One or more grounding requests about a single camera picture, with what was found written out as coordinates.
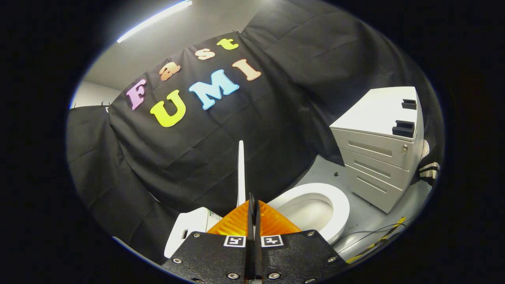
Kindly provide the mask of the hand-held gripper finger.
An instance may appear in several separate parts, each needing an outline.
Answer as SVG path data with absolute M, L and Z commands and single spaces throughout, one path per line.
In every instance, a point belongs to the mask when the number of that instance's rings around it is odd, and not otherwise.
M 317 230 L 300 230 L 263 201 L 255 205 L 254 269 L 263 284 L 319 284 L 348 270 Z
M 162 267 L 198 284 L 246 284 L 254 279 L 255 198 L 241 196 L 239 205 L 215 224 L 195 214 L 178 218 L 166 243 Z

